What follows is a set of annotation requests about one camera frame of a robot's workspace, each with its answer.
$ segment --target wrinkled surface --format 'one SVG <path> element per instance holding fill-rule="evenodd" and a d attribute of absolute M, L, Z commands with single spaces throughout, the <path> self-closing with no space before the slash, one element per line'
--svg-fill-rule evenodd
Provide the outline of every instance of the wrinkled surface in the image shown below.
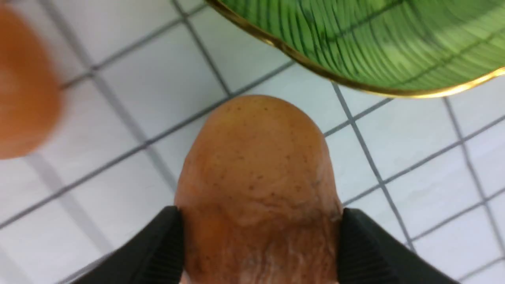
<path fill-rule="evenodd" d="M 0 159 L 40 145 L 61 111 L 55 74 L 40 42 L 0 4 Z"/>
<path fill-rule="evenodd" d="M 342 206 L 324 136 L 267 96 L 216 109 L 186 157 L 175 204 L 198 283 L 335 283 Z"/>

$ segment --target gold plate rim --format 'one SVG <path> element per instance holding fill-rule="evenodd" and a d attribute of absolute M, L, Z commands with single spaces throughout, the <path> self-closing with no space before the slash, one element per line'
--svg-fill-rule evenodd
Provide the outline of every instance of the gold plate rim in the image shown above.
<path fill-rule="evenodd" d="M 390 97 L 390 98 L 439 98 L 451 96 L 453 94 L 457 94 L 463 92 L 468 89 L 472 89 L 478 85 L 481 85 L 491 79 L 496 77 L 505 75 L 505 66 L 500 67 L 494 71 L 491 71 L 483 76 L 470 80 L 468 82 L 445 87 L 438 89 L 429 89 L 429 90 L 402 90 L 402 89 L 394 89 L 394 88 L 382 88 L 373 85 L 368 85 L 364 83 L 360 83 L 357 81 L 349 80 L 344 77 L 338 76 L 325 68 L 315 64 L 305 55 L 299 53 L 297 50 L 288 46 L 284 41 L 277 38 L 276 36 L 254 26 L 249 23 L 245 18 L 238 15 L 231 9 L 229 9 L 226 5 L 224 5 L 219 0 L 205 0 L 214 10 L 216 10 L 223 17 L 228 19 L 230 22 L 247 32 L 248 34 L 254 36 L 255 38 L 261 40 L 262 42 L 271 45 L 279 50 L 281 50 L 284 54 L 298 62 L 300 65 L 305 68 L 311 70 L 312 72 L 318 74 L 321 77 L 329 79 L 333 82 L 339 83 L 349 88 L 357 89 L 360 91 L 365 91 L 373 94 L 377 94 L 379 96 Z"/>

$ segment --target green striped pattern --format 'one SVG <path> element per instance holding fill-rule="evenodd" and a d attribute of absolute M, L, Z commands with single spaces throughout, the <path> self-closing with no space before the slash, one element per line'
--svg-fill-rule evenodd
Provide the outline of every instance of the green striped pattern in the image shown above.
<path fill-rule="evenodd" d="M 340 77 L 429 90 L 505 66 L 505 0 L 219 0 Z"/>

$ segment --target gray grout line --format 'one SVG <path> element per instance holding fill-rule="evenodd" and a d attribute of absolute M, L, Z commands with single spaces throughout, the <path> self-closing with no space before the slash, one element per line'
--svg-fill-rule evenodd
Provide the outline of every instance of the gray grout line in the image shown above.
<path fill-rule="evenodd" d="M 405 226 L 405 223 L 403 222 L 403 219 L 400 216 L 398 208 L 394 204 L 393 199 L 391 198 L 391 195 L 389 194 L 389 192 L 386 188 L 386 185 L 384 184 L 384 181 L 382 180 L 379 170 L 378 170 L 377 166 L 375 165 L 375 162 L 372 159 L 372 155 L 370 154 L 370 151 L 368 150 L 368 147 L 365 143 L 365 139 L 361 135 L 358 125 L 356 124 L 356 121 L 354 120 L 354 117 L 352 116 L 352 114 L 350 112 L 349 106 L 345 102 L 342 92 L 340 91 L 340 89 L 336 83 L 333 84 L 333 88 L 335 89 L 335 93 L 338 97 L 338 100 L 342 104 L 342 108 L 344 109 L 345 115 L 349 119 L 350 124 L 354 130 L 354 133 L 355 133 L 356 137 L 358 138 L 358 141 L 360 142 L 361 148 L 362 148 L 363 152 L 365 153 L 367 161 L 370 164 L 370 167 L 372 168 L 372 171 L 374 172 L 375 177 L 377 178 L 377 181 L 379 182 L 379 186 L 382 189 L 382 192 L 384 193 L 384 195 L 386 196 L 389 206 L 391 207 L 394 215 L 396 216 L 396 218 L 398 220 L 398 223 L 400 224 L 400 228 L 403 231 L 405 238 L 407 239 L 407 244 L 409 245 L 410 249 L 415 253 L 416 248 L 414 247 L 414 244 L 412 243 L 412 239 L 409 236 L 409 232 L 407 231 L 407 227 Z"/>
<path fill-rule="evenodd" d="M 145 145 L 141 145 L 141 146 L 138 146 L 138 147 L 135 147 L 133 148 L 132 150 L 120 155 L 119 157 L 107 162 L 105 165 L 103 165 L 102 167 L 99 167 L 98 169 L 90 172 L 89 174 L 85 175 L 84 177 L 78 179 L 77 181 L 63 187 L 61 190 L 59 190 L 58 192 L 54 193 L 53 195 L 49 196 L 49 197 L 46 197 L 44 199 L 42 199 L 41 201 L 33 204 L 32 206 L 28 207 L 28 208 L 25 208 L 23 211 L 15 214 L 14 216 L 12 216 L 11 218 L 7 219 L 6 221 L 0 223 L 0 230 L 4 229 L 5 227 L 9 226 L 10 224 L 18 221 L 19 219 L 25 217 L 26 215 L 30 214 L 31 212 L 41 208 L 42 206 L 46 205 L 47 203 L 53 201 L 53 200 L 56 200 L 57 198 L 63 196 L 64 194 L 68 193 L 69 191 L 71 191 L 72 189 L 76 188 L 77 186 L 85 183 L 86 181 L 94 178 L 95 176 L 101 174 L 102 172 L 108 170 L 109 168 L 111 168 L 112 166 L 116 165 L 116 164 L 119 164 L 120 162 L 122 162 L 123 160 L 129 158 L 130 156 L 140 152 L 141 150 L 144 150 L 145 149 Z"/>
<path fill-rule="evenodd" d="M 207 5 L 207 3 L 203 3 L 203 4 L 200 4 L 200 6 L 197 6 L 195 8 L 193 8 L 191 11 L 189 11 L 188 13 L 185 13 L 186 17 L 190 18 L 198 13 L 200 13 L 201 11 L 203 11 L 205 8 L 207 8 L 209 5 Z"/>
<path fill-rule="evenodd" d="M 0 248 L 0 276 L 7 281 L 6 283 L 33 283 L 26 272 L 2 248 Z"/>
<path fill-rule="evenodd" d="M 362 112 L 360 112 L 360 113 L 356 114 L 356 115 L 354 116 L 354 120 L 358 120 L 358 119 L 360 119 L 360 118 L 362 118 L 362 117 L 366 116 L 367 114 L 369 114 L 369 113 L 371 113 L 371 112 L 375 111 L 375 110 L 376 110 L 376 109 L 378 109 L 378 108 L 381 108 L 382 106 L 384 106 L 385 104 L 387 104 L 387 103 L 389 103 L 389 102 L 391 102 L 391 101 L 393 101 L 393 99 L 389 99 L 389 98 L 388 98 L 388 99 L 383 99 L 382 101 L 380 101 L 380 102 L 378 102 L 378 103 L 374 104 L 373 106 L 371 106 L 371 107 L 367 108 L 366 110 L 364 110 L 364 111 L 362 111 Z"/>
<path fill-rule="evenodd" d="M 375 186 L 373 186 L 373 187 L 371 187 L 371 188 L 369 188 L 369 189 L 365 190 L 364 192 L 362 192 L 362 193 L 360 193 L 360 194 L 356 195 L 355 197 L 353 197 L 353 198 L 351 198 L 351 199 L 349 199 L 349 200 L 345 201 L 345 202 L 344 202 L 344 203 L 342 203 L 342 204 L 343 204 L 343 206 L 347 206 L 347 205 L 349 205 L 349 204 L 352 204 L 354 201 L 358 201 L 358 200 L 360 200 L 361 198 L 363 198 L 363 197 L 365 197 L 365 196 L 367 196 L 367 195 L 371 194 L 372 192 L 374 192 L 374 191 L 376 191 L 376 190 L 378 190 L 378 189 L 380 189 L 380 188 L 382 188 L 382 187 L 381 187 L 381 185 L 377 184 L 377 185 L 375 185 Z"/>
<path fill-rule="evenodd" d="M 449 116 L 450 116 L 450 119 L 452 121 L 452 124 L 454 126 L 454 129 L 456 131 L 456 134 L 458 135 L 458 140 L 461 141 L 462 143 L 462 148 L 463 148 L 463 155 L 465 157 L 465 161 L 467 163 L 467 166 L 468 166 L 468 169 L 470 171 L 470 174 L 472 176 L 472 179 L 475 183 L 475 186 L 477 188 L 477 191 L 479 193 L 479 196 L 482 200 L 482 202 L 484 203 L 484 209 L 486 211 L 486 214 L 487 214 L 487 217 L 489 218 L 489 222 L 491 223 L 491 228 L 493 229 L 494 231 L 494 235 L 498 241 L 498 244 L 499 244 L 499 247 L 500 247 L 500 250 L 501 250 L 501 255 L 503 257 L 505 257 L 505 243 L 504 243 L 504 239 L 498 229 L 498 225 L 496 223 L 496 219 L 495 217 L 493 216 L 493 213 L 491 212 L 491 208 L 489 207 L 489 204 L 487 203 L 487 199 L 486 199 L 486 194 L 484 192 L 484 189 L 482 188 L 482 184 L 479 180 L 479 177 L 477 176 L 477 173 L 475 171 L 475 167 L 473 166 L 472 164 L 472 161 L 470 159 L 470 155 L 468 153 L 468 149 L 467 149 L 467 146 L 465 144 L 465 141 L 464 141 L 464 138 L 463 138 L 463 134 L 461 132 L 461 128 L 460 128 L 460 125 L 458 123 L 458 120 L 456 118 L 456 115 L 454 114 L 454 110 L 452 109 L 452 106 L 449 102 L 449 100 L 447 98 L 443 98 L 443 102 L 445 104 L 445 107 L 447 108 L 447 112 L 449 113 Z"/>
<path fill-rule="evenodd" d="M 443 226 L 447 225 L 448 223 L 450 223 L 450 222 L 458 219 L 459 217 L 465 215 L 466 213 L 469 213 L 470 211 L 477 209 L 481 205 L 482 205 L 482 202 L 479 202 L 479 203 L 474 204 L 474 205 L 472 205 L 472 206 L 470 206 L 468 208 L 463 209 L 463 211 L 460 211 L 460 212 L 456 213 L 455 215 L 453 215 L 453 216 L 451 216 L 451 217 L 449 217 L 449 218 L 441 221 L 440 223 L 434 225 L 433 227 L 431 227 L 431 228 L 427 229 L 426 231 L 420 233 L 419 235 L 413 237 L 412 238 L 412 242 L 415 242 L 415 241 L 417 241 L 417 240 L 419 240 L 419 239 L 421 239 L 421 238 L 423 238 L 423 237 L 425 237 L 425 236 L 433 233 L 434 231 L 442 228 Z"/>
<path fill-rule="evenodd" d="M 89 79 L 91 77 L 91 74 L 90 73 L 84 73 L 84 74 L 81 74 L 77 77 L 75 77 L 74 79 L 64 83 L 62 86 L 61 86 L 61 89 L 68 89 L 68 88 L 72 88 L 73 86 L 76 86 L 78 84 L 80 84 L 82 81 L 86 80 L 86 79 Z"/>
<path fill-rule="evenodd" d="M 327 132 L 325 132 L 323 135 L 325 137 L 328 137 L 328 136 L 330 136 L 330 135 L 332 135 L 332 134 L 334 134 L 334 133 L 342 130 L 343 128 L 345 128 L 346 126 L 349 126 L 349 125 L 350 125 L 350 121 L 346 120 L 346 121 L 340 123 L 339 125 L 331 128 L 330 130 L 328 130 Z"/>
<path fill-rule="evenodd" d="M 475 269 L 474 271 L 466 274 L 465 276 L 461 277 L 460 279 L 458 279 L 458 282 L 463 282 L 465 280 L 467 280 L 468 278 L 472 277 L 472 276 L 475 276 L 475 275 L 478 275 L 480 274 L 481 272 L 487 270 L 488 268 L 490 268 L 491 266 L 495 265 L 495 264 L 498 264 L 500 261 L 503 261 L 505 260 L 504 257 L 500 257 L 500 258 L 497 258 L 489 263 L 486 263 L 484 265 L 482 265 L 481 267 Z"/>
<path fill-rule="evenodd" d="M 289 67 L 295 65 L 295 61 L 293 60 L 290 60 L 284 64 L 282 64 L 281 66 L 277 67 L 276 69 L 268 72 L 267 74 L 261 76 L 260 78 L 258 78 L 257 80 L 247 84 L 246 86 L 236 90 L 233 92 L 233 96 L 239 96 L 241 94 L 244 94 L 245 92 L 247 91 L 250 91 L 251 89 L 253 89 L 254 87 L 258 86 L 259 84 L 273 78 L 275 75 L 281 73 L 282 71 L 288 69 Z"/>
<path fill-rule="evenodd" d="M 147 141 L 146 135 L 143 133 L 143 131 L 135 122 L 135 120 L 132 118 L 132 116 L 128 113 L 126 108 L 122 105 L 117 96 L 112 92 L 111 88 L 107 85 L 105 80 L 102 79 L 100 75 L 95 72 L 95 70 L 93 70 L 93 62 L 91 60 L 91 57 L 86 52 L 83 45 L 80 43 L 79 39 L 74 35 L 73 31 L 66 23 L 66 20 L 58 11 L 58 8 L 55 7 L 50 1 L 47 0 L 40 0 L 40 1 L 41 5 L 47 11 L 49 16 L 53 20 L 54 24 L 62 33 L 63 37 L 67 40 L 67 42 L 69 43 L 75 54 L 79 57 L 79 59 L 85 65 L 85 67 L 91 70 L 89 76 L 92 79 L 95 86 L 97 87 L 97 89 L 102 93 L 103 97 L 109 103 L 111 108 L 116 112 L 116 114 L 123 121 L 128 130 L 137 139 L 137 142 L 140 145 L 143 145 Z M 173 174 L 168 170 L 168 168 L 164 165 L 164 163 L 160 163 L 160 158 L 157 157 L 157 154 L 153 149 L 147 148 L 146 152 L 150 157 L 151 161 L 154 163 L 155 169 L 163 177 L 163 179 L 165 180 L 169 188 L 172 190 L 172 192 L 175 193 L 175 190 L 177 189 L 177 181 L 173 176 Z"/>
<path fill-rule="evenodd" d="M 207 51 L 207 49 L 205 48 L 202 40 L 198 36 L 198 33 L 195 31 L 193 25 L 188 20 L 188 17 L 185 14 L 185 12 L 183 11 L 181 5 L 179 4 L 179 2 L 177 2 L 177 0 L 172 0 L 172 4 L 174 5 L 175 10 L 182 17 L 182 21 L 184 22 L 184 25 L 188 29 L 189 34 L 193 38 L 194 43 L 196 44 L 196 46 L 198 47 L 198 49 L 200 50 L 200 52 L 203 54 L 204 59 L 207 62 L 207 65 L 212 70 L 213 75 L 215 76 L 215 78 L 219 82 L 219 84 L 220 84 L 221 88 L 223 89 L 223 91 L 225 92 L 226 96 L 228 96 L 229 98 L 232 97 L 233 95 L 232 95 L 232 93 L 230 91 L 230 88 L 226 84 L 223 76 L 221 75 L 221 73 L 219 72 L 216 64 L 212 60 L 212 57 L 211 57 L 210 53 Z"/>
<path fill-rule="evenodd" d="M 114 252 L 107 253 L 97 260 L 91 262 L 90 264 L 82 267 L 81 269 L 75 271 L 74 273 L 68 275 L 64 279 L 60 280 L 57 282 L 57 284 L 66 284 L 70 283 L 71 281 L 77 280 L 79 277 L 84 276 L 86 273 L 92 271 L 96 267 L 98 267 L 102 262 L 104 262 L 106 259 L 108 259 Z"/>
<path fill-rule="evenodd" d="M 63 38 L 69 44 L 71 50 L 74 52 L 75 56 L 81 61 L 81 63 L 91 72 L 93 60 L 89 54 L 84 50 L 79 40 L 72 32 L 71 28 L 66 24 L 66 20 L 58 11 L 58 8 L 50 0 L 38 0 L 42 9 L 47 13 L 49 18 L 52 20 L 57 30 L 62 34 Z"/>
<path fill-rule="evenodd" d="M 92 66 L 92 69 L 94 71 L 97 71 L 97 70 L 100 70 L 100 69 L 103 69 L 113 63 L 115 63 L 116 61 L 126 57 L 127 54 L 130 54 L 132 52 L 134 52 L 135 50 L 138 50 L 142 47 L 144 47 L 145 45 L 147 45 L 149 42 L 163 36 L 164 34 L 168 33 L 169 30 L 171 30 L 172 28 L 174 28 L 175 26 L 181 24 L 183 22 L 183 19 L 180 18 L 180 19 L 176 19 L 176 20 L 173 20 L 167 24 L 165 24 L 164 26 L 158 28 L 157 30 L 151 32 L 150 34 L 148 34 L 147 36 L 141 38 L 140 40 L 136 41 L 135 43 L 121 49 L 120 51 L 114 53 L 113 55 L 109 56 L 108 58 L 106 58 L 105 60 L 103 60 L 102 62 L 100 62 L 99 64 L 97 65 L 93 65 Z"/>
<path fill-rule="evenodd" d="M 419 168 L 419 167 L 423 166 L 424 164 L 426 164 L 426 163 L 428 163 L 429 161 L 431 161 L 431 160 L 433 160 L 433 159 L 437 158 L 438 156 L 443 155 L 443 154 L 445 154 L 446 152 L 449 152 L 450 150 L 452 150 L 452 149 L 456 148 L 456 147 L 457 147 L 457 146 L 459 146 L 459 145 L 461 145 L 461 142 L 460 142 L 460 141 L 458 141 L 458 142 L 454 142 L 454 143 L 450 144 L 449 146 L 446 146 L 446 147 L 442 148 L 441 150 L 439 150 L 439 151 L 437 151 L 437 152 L 435 152 L 435 153 L 433 153 L 433 154 L 429 155 L 428 157 L 426 157 L 426 158 L 422 159 L 421 161 L 419 161 L 419 162 L 415 163 L 414 165 L 412 165 L 412 166 L 408 167 L 407 169 L 405 169 L 405 170 L 403 170 L 403 171 L 400 171 L 400 172 L 398 172 L 398 173 L 396 173 L 396 174 L 392 175 L 391 177 L 389 177 L 389 178 L 385 179 L 385 180 L 384 180 L 384 183 L 385 183 L 385 184 L 388 184 L 388 183 L 390 183 L 390 182 L 394 181 L 395 179 L 397 179 L 397 178 L 399 178 L 399 177 L 401 177 L 401 176 L 403 176 L 403 175 L 405 175 L 405 174 L 407 174 L 407 173 L 409 173 L 409 172 L 411 172 L 411 171 L 413 171 L 413 170 L 415 170 L 415 169 L 417 169 L 417 168 Z"/>
<path fill-rule="evenodd" d="M 468 140 L 476 137 L 477 135 L 483 133 L 484 131 L 492 128 L 493 126 L 495 126 L 495 125 L 497 125 L 497 124 L 499 124 L 500 122 L 503 122 L 503 121 L 505 121 L 505 116 L 502 116 L 502 117 L 500 117 L 498 119 L 493 120 L 492 122 L 490 122 L 489 124 L 485 125 L 481 129 L 479 129 L 479 130 L 477 130 L 477 131 L 469 134 L 468 136 L 465 136 L 463 138 L 463 141 L 454 142 L 454 143 L 450 144 L 449 146 L 444 147 L 443 149 L 441 149 L 441 150 L 439 150 L 439 151 L 437 151 L 437 152 L 429 155 L 428 157 L 424 158 L 423 160 L 421 160 L 421 161 L 415 163 L 414 165 L 408 167 L 407 169 L 405 169 L 403 171 L 400 171 L 400 172 L 392 175 L 391 177 L 385 179 L 384 180 L 384 184 L 388 184 L 388 183 L 394 181 L 395 179 L 397 179 L 397 178 L 399 178 L 399 177 L 401 177 L 401 176 L 403 176 L 403 175 L 405 175 L 405 174 L 407 174 L 407 173 L 409 173 L 409 172 L 411 172 L 411 171 L 413 171 L 413 170 L 421 167 L 422 165 L 428 163 L 429 161 L 435 159 L 436 157 L 441 156 L 441 155 L 445 154 L 446 152 L 449 152 L 450 150 L 452 150 L 452 149 L 454 149 L 454 148 L 462 145 L 463 142 L 466 142 L 466 141 L 468 141 Z M 376 189 L 376 186 L 374 186 L 374 187 L 366 190 L 364 193 L 368 193 L 369 194 L 369 193 L 373 192 L 373 189 Z M 364 196 L 368 195 L 368 194 L 364 194 L 364 193 L 361 193 L 361 194 L 357 195 L 356 197 L 351 198 L 349 201 L 346 201 L 345 203 L 348 205 L 351 202 L 357 201 L 361 197 L 364 197 Z"/>
<path fill-rule="evenodd" d="M 224 104 L 225 102 L 229 101 L 230 98 L 226 98 L 226 99 L 222 99 L 220 101 L 217 101 L 216 103 L 204 108 L 203 110 L 195 113 L 194 115 L 192 115 L 191 117 L 177 123 L 176 125 L 170 127 L 168 130 L 164 131 L 164 132 L 161 132 L 160 134 L 154 136 L 153 138 L 149 139 L 147 141 L 147 144 L 148 145 L 152 145 L 152 144 L 155 144 L 156 142 L 162 140 L 163 138 L 166 138 L 168 135 L 182 129 L 183 127 L 187 126 L 188 124 L 191 124 L 192 122 L 194 122 L 195 120 L 209 114 L 211 111 L 213 111 L 215 108 L 217 108 L 218 106 Z"/>
<path fill-rule="evenodd" d="M 503 121 L 505 121 L 505 115 L 503 115 L 503 116 L 501 116 L 501 117 L 498 117 L 497 119 L 495 119 L 495 120 L 491 121 L 490 123 L 486 124 L 486 125 L 485 125 L 484 127 L 482 127 L 481 129 L 479 129 L 479 130 L 477 130 L 477 131 L 475 131 L 475 132 L 471 133 L 470 135 L 466 136 L 466 137 L 463 139 L 463 141 L 464 141 L 464 142 L 466 142 L 466 141 L 468 141 L 468 140 L 470 140 L 470 139 L 474 138 L 475 136 L 477 136 L 477 135 L 479 135 L 479 134 L 481 134 L 481 133 L 485 132 L 486 130 L 488 130 L 488 129 L 492 128 L 493 126 L 495 126 L 495 125 L 497 125 L 497 124 L 499 124 L 499 123 L 501 123 L 501 122 L 503 122 Z"/>
<path fill-rule="evenodd" d="M 51 194 L 63 188 L 63 182 L 56 173 L 56 170 L 41 155 L 31 154 L 24 159 L 35 169 Z M 109 242 L 104 233 L 100 231 L 99 227 L 72 195 L 65 195 L 59 201 L 70 218 L 74 220 L 75 224 L 84 232 L 91 243 L 96 246 L 98 251 L 105 254 L 114 249 L 114 246 Z"/>
<path fill-rule="evenodd" d="M 434 225 L 433 227 L 431 227 L 431 228 L 427 229 L 426 231 L 424 231 L 424 232 L 420 233 L 419 235 L 417 235 L 417 236 L 413 237 L 413 238 L 412 238 L 412 241 L 413 241 L 413 242 L 414 242 L 414 241 L 417 241 L 417 240 L 419 240 L 420 238 L 422 238 L 422 237 L 424 237 L 424 236 L 426 236 L 426 235 L 429 235 L 430 233 L 432 233 L 432 232 L 436 231 L 437 229 L 439 229 L 439 228 L 443 227 L 444 225 L 448 224 L 449 222 L 451 222 L 451 221 L 453 221 L 453 220 L 455 220 L 455 219 L 457 219 L 457 218 L 461 217 L 462 215 L 464 215 L 464 214 L 466 214 L 466 213 L 468 213 L 468 212 L 470 212 L 470 211 L 472 211 L 472 210 L 476 209 L 476 208 L 477 208 L 477 207 L 479 207 L 479 206 L 484 205 L 484 203 L 489 202 L 489 201 L 491 201 L 491 200 L 495 199 L 496 197 L 498 197 L 499 195 L 501 195 L 501 194 L 503 194 L 503 193 L 505 193 L 505 187 L 504 187 L 504 188 L 502 188 L 501 190 L 497 191 L 496 193 L 494 193 L 494 194 L 493 194 L 493 195 L 491 195 L 490 197 L 486 198 L 485 200 L 480 201 L 480 202 L 478 202 L 478 203 L 476 203 L 476 204 L 474 204 L 474 205 L 472 205 L 472 206 L 470 206 L 470 207 L 467 207 L 466 209 L 463 209 L 462 211 L 460 211 L 460 212 L 458 212 L 458 213 L 454 214 L 453 216 L 451 216 L 451 217 L 449 217 L 449 218 L 447 218 L 447 219 L 445 219 L 445 220 L 442 220 L 441 222 L 439 222 L 438 224 Z"/>
<path fill-rule="evenodd" d="M 384 106 L 385 104 L 387 104 L 387 103 L 391 102 L 392 100 L 393 100 L 393 99 L 384 99 L 384 100 L 382 100 L 382 101 L 380 101 L 380 102 L 378 102 L 378 103 L 374 104 L 373 106 L 371 106 L 371 107 L 369 107 L 369 108 L 365 109 L 364 111 L 362 111 L 362 112 L 360 112 L 360 113 L 356 114 L 353 118 L 354 118 L 354 120 L 356 121 L 356 120 L 358 120 L 358 119 L 360 119 L 360 118 L 362 118 L 362 117 L 366 116 L 367 114 L 369 114 L 369 113 L 371 113 L 371 112 L 375 111 L 376 109 L 378 109 L 378 108 L 380 108 L 380 107 Z M 333 127 L 332 129 L 328 130 L 327 132 L 325 132 L 325 133 L 324 133 L 324 136 L 325 136 L 325 137 L 328 137 L 328 136 L 332 135 L 333 133 L 338 132 L 339 130 L 343 129 L 344 127 L 346 127 L 346 126 L 348 126 L 348 125 L 350 125 L 350 121 L 349 121 L 349 120 L 347 120 L 347 121 L 345 121 L 345 122 L 342 122 L 342 123 L 340 123 L 339 125 L 337 125 L 337 126 Z"/>

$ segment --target white tile floor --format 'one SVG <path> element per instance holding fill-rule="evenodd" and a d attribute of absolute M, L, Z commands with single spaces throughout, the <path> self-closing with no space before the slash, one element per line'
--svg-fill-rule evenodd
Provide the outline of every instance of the white tile floor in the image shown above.
<path fill-rule="evenodd" d="M 178 1 L 10 0 L 67 108 L 37 153 L 0 161 L 1 284 L 63 281 L 125 243 L 172 204 L 208 112 L 247 93 L 313 118 L 348 206 L 465 284 L 505 282 L 505 78 L 447 100 L 334 89 L 202 0 Z"/>

